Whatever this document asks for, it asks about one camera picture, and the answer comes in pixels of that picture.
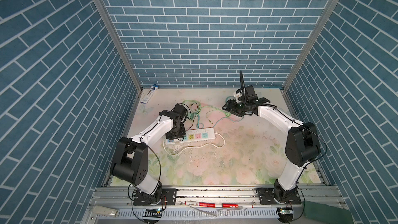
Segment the white power strip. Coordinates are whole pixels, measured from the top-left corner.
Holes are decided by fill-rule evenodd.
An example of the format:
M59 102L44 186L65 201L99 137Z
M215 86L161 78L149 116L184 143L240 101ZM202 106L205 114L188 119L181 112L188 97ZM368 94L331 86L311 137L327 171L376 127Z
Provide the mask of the white power strip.
M165 145L172 145L177 143L192 143L214 140L216 138L214 128L202 128L186 131L183 138L169 140L165 139Z

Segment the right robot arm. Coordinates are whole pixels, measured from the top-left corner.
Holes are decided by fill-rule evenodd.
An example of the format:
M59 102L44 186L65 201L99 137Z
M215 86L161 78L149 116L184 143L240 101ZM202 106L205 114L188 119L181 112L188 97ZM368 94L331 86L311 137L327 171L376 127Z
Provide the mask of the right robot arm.
M241 85L234 98L222 107L235 116L259 116L281 130L286 136L286 165L274 183L274 199L286 203L297 196L297 183L309 164L321 153L316 126L296 120L283 113L270 100L259 98L252 86Z

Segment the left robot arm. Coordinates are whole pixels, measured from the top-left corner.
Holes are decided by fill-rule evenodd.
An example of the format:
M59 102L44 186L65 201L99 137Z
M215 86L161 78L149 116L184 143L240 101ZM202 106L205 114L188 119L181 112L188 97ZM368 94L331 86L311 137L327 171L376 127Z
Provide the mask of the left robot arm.
M177 103L172 110L159 112L157 119L140 133L131 138L120 138L110 165L110 174L129 182L148 204L163 200L160 178L148 175L149 153L156 154L152 145L163 137L169 140L183 138L188 115L188 107Z

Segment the blue white small box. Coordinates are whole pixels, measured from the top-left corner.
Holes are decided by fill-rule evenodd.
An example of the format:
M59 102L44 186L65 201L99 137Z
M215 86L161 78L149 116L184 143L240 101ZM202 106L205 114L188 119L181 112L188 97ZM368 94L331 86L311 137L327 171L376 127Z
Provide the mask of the blue white small box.
M150 99L153 97L154 93L158 90L159 85L154 84L150 87L149 91L145 94L145 96L141 99L141 104L148 104Z

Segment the beige remote box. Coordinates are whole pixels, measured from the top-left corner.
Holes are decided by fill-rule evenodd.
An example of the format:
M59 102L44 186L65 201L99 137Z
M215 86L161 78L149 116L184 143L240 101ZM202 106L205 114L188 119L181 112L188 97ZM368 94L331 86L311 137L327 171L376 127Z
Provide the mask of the beige remote box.
M114 208L108 208L104 206L96 205L94 206L92 212L97 215L107 216L107 217L117 217L119 210Z

